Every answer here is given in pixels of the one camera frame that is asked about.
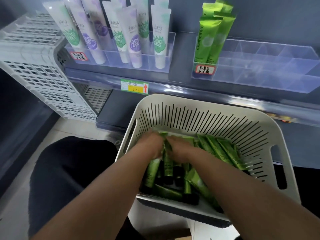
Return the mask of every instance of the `basket handle hole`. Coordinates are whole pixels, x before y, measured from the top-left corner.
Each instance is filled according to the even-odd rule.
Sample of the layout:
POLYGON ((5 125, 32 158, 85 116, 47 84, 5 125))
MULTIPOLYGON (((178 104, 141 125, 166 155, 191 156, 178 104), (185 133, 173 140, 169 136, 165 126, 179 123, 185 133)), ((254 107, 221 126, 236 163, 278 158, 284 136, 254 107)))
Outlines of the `basket handle hole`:
POLYGON ((125 145, 124 145, 124 148, 123 148, 123 154, 125 154, 126 151, 127 151, 127 148, 128 148, 129 143, 131 141, 132 135, 134 133, 134 129, 136 128, 136 124, 137 124, 137 119, 134 120, 134 122, 133 122, 133 124, 131 126, 128 138, 126 139, 126 142, 125 142, 125 145))
POLYGON ((272 161, 278 163, 278 164, 273 164, 278 188, 280 190, 285 190, 288 187, 288 185, 287 185, 286 175, 282 165, 282 157, 281 157, 281 153, 278 145, 272 146, 270 151, 271 151, 272 161))

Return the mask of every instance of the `handwritten price label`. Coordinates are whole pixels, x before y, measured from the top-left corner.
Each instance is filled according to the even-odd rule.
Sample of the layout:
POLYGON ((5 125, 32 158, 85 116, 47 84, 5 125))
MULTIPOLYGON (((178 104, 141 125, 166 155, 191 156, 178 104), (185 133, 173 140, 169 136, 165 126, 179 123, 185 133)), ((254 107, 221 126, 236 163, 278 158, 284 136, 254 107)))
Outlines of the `handwritten price label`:
POLYGON ((196 73, 202 73, 207 75, 212 75, 215 71, 216 67, 210 65, 197 65, 197 67, 195 68, 196 73))
POLYGON ((83 52, 71 51, 70 54, 74 60, 83 60, 83 61, 88 60, 85 53, 83 53, 83 52))
POLYGON ((149 94, 149 83, 142 81, 121 79, 121 90, 140 94, 149 94))

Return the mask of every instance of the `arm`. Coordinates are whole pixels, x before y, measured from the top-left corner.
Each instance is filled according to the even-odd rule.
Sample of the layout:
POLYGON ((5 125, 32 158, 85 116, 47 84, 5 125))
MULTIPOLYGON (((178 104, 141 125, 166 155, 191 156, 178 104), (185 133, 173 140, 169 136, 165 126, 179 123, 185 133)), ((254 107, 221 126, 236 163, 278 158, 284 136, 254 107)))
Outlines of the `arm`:
POLYGON ((158 133, 144 134, 32 240, 115 239, 138 193, 147 165, 161 154, 162 145, 163 139, 158 133))
POLYGON ((320 219, 284 194, 177 137, 168 141, 172 157, 190 162, 243 239, 320 238, 320 219))

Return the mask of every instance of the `tile floor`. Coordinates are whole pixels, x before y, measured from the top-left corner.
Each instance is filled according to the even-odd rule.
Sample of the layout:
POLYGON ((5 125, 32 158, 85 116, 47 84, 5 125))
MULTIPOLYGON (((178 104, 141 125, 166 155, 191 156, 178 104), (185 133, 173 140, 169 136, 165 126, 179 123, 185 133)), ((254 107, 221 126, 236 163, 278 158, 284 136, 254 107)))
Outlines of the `tile floor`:
MULTIPOLYGON (((0 198, 0 240, 28 239, 29 181, 34 165, 44 148, 55 141, 72 135, 94 140, 104 140, 106 136, 110 135, 110 132, 97 129, 95 123, 59 119, 12 182, 6 193, 0 198)), ((194 234, 198 232, 195 229, 196 227, 198 228, 198 226, 201 232, 206 232, 206 229, 210 232, 216 231, 212 226, 144 206, 137 200, 135 200, 130 210, 129 218, 132 225, 142 234, 150 233, 154 230, 189 227, 192 236, 194 236, 194 234)), ((234 239, 234 237, 228 237, 229 234, 227 234, 227 232, 229 232, 229 230, 227 229, 225 229, 225 231, 219 229, 218 232, 219 239, 234 239), (222 237, 220 232, 226 232, 226 234, 224 234, 225 237, 222 237)))

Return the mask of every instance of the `hand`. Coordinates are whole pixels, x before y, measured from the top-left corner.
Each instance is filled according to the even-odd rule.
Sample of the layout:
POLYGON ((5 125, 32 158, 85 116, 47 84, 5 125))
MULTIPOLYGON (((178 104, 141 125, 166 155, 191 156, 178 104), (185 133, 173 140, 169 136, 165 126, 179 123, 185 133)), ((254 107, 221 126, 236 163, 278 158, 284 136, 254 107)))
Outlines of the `hand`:
POLYGON ((190 151, 197 149, 181 137, 168 136, 167 140, 172 147, 172 151, 167 150, 169 157, 177 163, 187 163, 190 151))
POLYGON ((158 132, 150 130, 142 134, 136 146, 143 147, 143 151, 150 152, 151 159, 156 159, 162 155, 163 137, 158 132))

